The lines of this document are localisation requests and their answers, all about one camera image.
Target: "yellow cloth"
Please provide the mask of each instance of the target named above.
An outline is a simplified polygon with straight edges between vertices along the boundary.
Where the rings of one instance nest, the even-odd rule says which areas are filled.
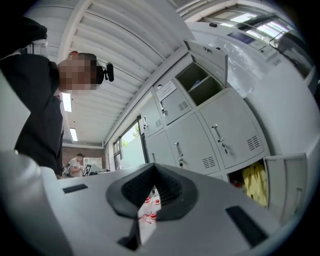
[[[254,199],[260,205],[267,206],[267,175],[265,167],[255,162],[243,169],[242,176],[248,197]]]

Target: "white ceiling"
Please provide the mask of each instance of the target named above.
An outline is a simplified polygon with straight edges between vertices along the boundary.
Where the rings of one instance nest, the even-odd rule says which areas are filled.
[[[114,66],[114,82],[72,94],[64,128],[75,128],[80,142],[103,142],[139,88],[182,45],[175,26],[164,18],[171,9],[165,0],[42,0],[29,11],[28,17],[48,28],[52,61],[76,50]],[[66,132],[65,139],[70,138]]]

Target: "locker vent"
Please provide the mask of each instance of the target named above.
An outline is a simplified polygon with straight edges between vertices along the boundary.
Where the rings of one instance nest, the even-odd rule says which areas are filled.
[[[161,120],[159,119],[158,121],[155,122],[155,126],[158,128],[159,126],[161,126]]]
[[[182,103],[179,104],[179,108],[181,111],[185,110],[188,106],[188,103],[186,101],[183,101]]]
[[[205,169],[216,166],[215,160],[212,156],[202,159],[202,162]]]
[[[248,143],[250,151],[252,151],[260,146],[260,143],[259,143],[257,136],[253,136],[252,138],[248,139],[246,142]]]

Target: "man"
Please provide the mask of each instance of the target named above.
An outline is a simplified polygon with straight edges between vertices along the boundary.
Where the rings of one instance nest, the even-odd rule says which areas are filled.
[[[46,39],[47,28],[23,17],[19,31],[19,40],[12,38],[8,47],[0,49],[0,69],[30,110],[15,149],[39,166],[53,169],[59,178],[63,171],[63,117],[58,96],[71,90],[94,90],[102,83],[104,71],[97,57],[89,53],[72,51],[58,65],[44,56],[27,54],[26,44]]]
[[[82,177],[83,163],[85,155],[78,153],[75,158],[71,159],[69,162],[70,176],[71,177]]]

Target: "bottle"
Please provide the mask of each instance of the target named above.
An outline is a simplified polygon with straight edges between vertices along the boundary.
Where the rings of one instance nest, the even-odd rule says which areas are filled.
[[[150,215],[152,214],[151,197],[148,197],[143,204],[143,219],[145,222],[150,222]]]
[[[155,200],[155,211],[157,212],[159,210],[161,210],[161,203],[160,203],[160,200],[157,199]]]
[[[150,216],[151,224],[154,224],[156,222],[156,218],[157,218],[157,215],[155,213],[152,213]]]

